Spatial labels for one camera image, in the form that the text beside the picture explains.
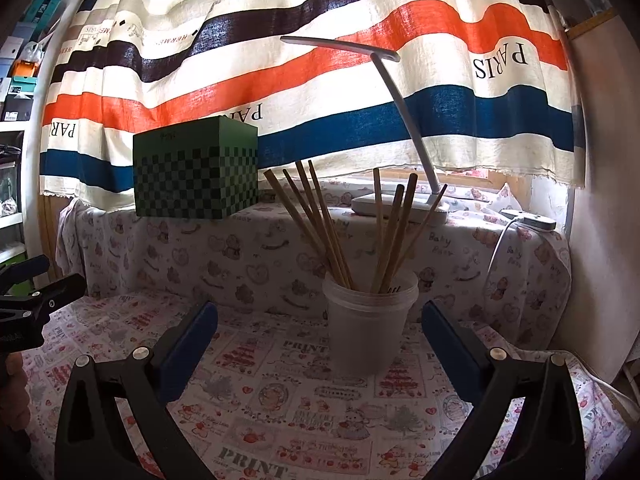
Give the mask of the person's left hand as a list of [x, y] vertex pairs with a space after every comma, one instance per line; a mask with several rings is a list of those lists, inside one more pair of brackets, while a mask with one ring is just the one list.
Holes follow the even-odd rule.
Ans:
[[1, 388], [1, 428], [20, 431], [25, 429], [30, 421], [27, 376], [21, 353], [11, 353], [6, 358], [4, 369], [9, 380]]

